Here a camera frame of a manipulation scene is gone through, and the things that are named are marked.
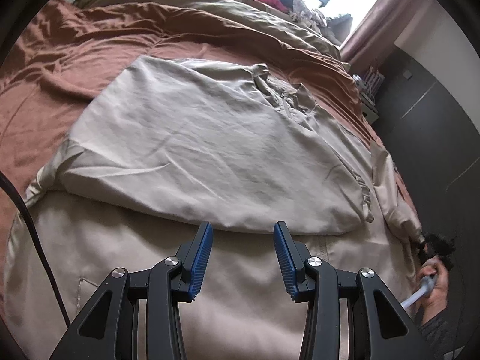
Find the person's right hand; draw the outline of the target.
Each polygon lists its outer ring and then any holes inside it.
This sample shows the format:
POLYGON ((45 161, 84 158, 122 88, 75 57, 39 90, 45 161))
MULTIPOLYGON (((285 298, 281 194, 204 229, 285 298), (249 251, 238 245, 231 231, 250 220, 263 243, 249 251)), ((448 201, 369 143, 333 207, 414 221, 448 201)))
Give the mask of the person's right hand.
POLYGON ((424 317, 436 316, 448 306, 448 269, 435 256, 428 259, 417 274, 419 280, 425 276, 435 276, 437 280, 430 294, 421 298, 420 304, 424 311, 424 317))

